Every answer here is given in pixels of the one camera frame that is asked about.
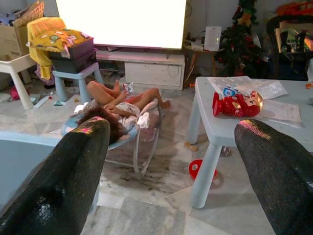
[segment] christmas tree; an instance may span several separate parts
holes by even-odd
[[[233,26],[221,35],[221,48],[216,60],[224,64],[221,76],[257,76],[256,67],[260,63],[261,48],[253,43],[251,26],[256,22],[256,0],[239,0],[233,16]]]

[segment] tv stand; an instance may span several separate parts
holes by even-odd
[[[126,81],[135,85],[182,90],[184,55],[99,50],[97,60],[124,61]]]

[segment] blue stool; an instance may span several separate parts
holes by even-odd
[[[82,99],[82,103],[90,102],[91,98],[87,91],[87,85],[85,82],[85,78],[94,72],[94,77],[96,81],[102,85],[104,85],[102,76],[100,74],[99,70],[99,64],[94,63],[93,65],[90,65],[85,70],[79,72],[79,73],[68,73],[68,72],[58,72],[53,71],[54,80],[55,80],[55,89],[58,95],[58,98],[60,101],[67,101],[68,96],[65,89],[64,81],[62,78],[70,78],[73,80],[78,80],[79,85],[79,92]]]

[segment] toy on floor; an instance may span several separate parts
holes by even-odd
[[[189,164],[189,175],[191,177],[191,179],[195,180],[197,177],[197,174],[200,170],[201,164],[202,164],[202,159],[195,159],[193,160],[190,164]],[[218,175],[218,171],[217,169],[215,169],[214,172],[214,176],[213,176],[213,180],[215,180],[217,178]]]
[[[234,96],[226,96],[220,99],[217,92],[213,98],[213,115],[217,116],[223,113],[228,116],[254,117],[259,114],[263,107],[263,98],[256,91],[252,91],[250,95],[243,96],[235,94]]]

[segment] red robot toy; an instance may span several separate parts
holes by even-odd
[[[250,95],[235,94],[234,96],[226,96],[220,99],[218,93],[214,93],[213,98],[213,115],[217,116],[223,113],[228,116],[254,117],[259,114],[263,107],[263,98],[256,91],[252,91]]]

